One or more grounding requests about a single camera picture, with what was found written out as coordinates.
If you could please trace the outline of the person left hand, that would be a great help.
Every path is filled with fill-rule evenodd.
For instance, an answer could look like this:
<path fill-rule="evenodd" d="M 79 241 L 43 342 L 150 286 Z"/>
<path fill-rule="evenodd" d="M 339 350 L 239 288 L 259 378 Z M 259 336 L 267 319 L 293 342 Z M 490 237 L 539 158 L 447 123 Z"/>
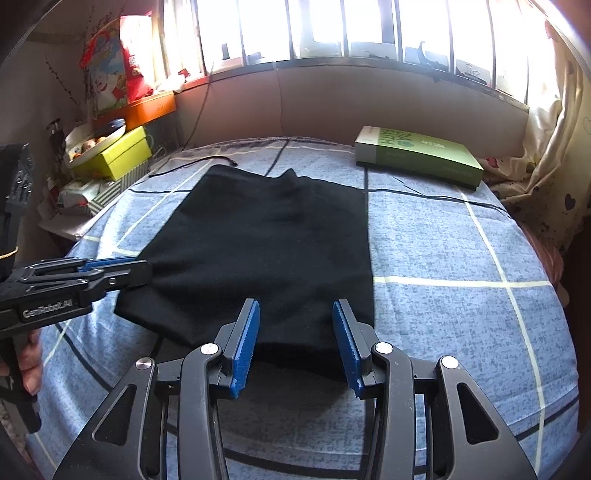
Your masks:
<path fill-rule="evenodd" d="M 42 387 L 43 361 L 41 330 L 32 330 L 27 335 L 27 343 L 18 354 L 18 364 L 26 391 L 34 396 Z"/>

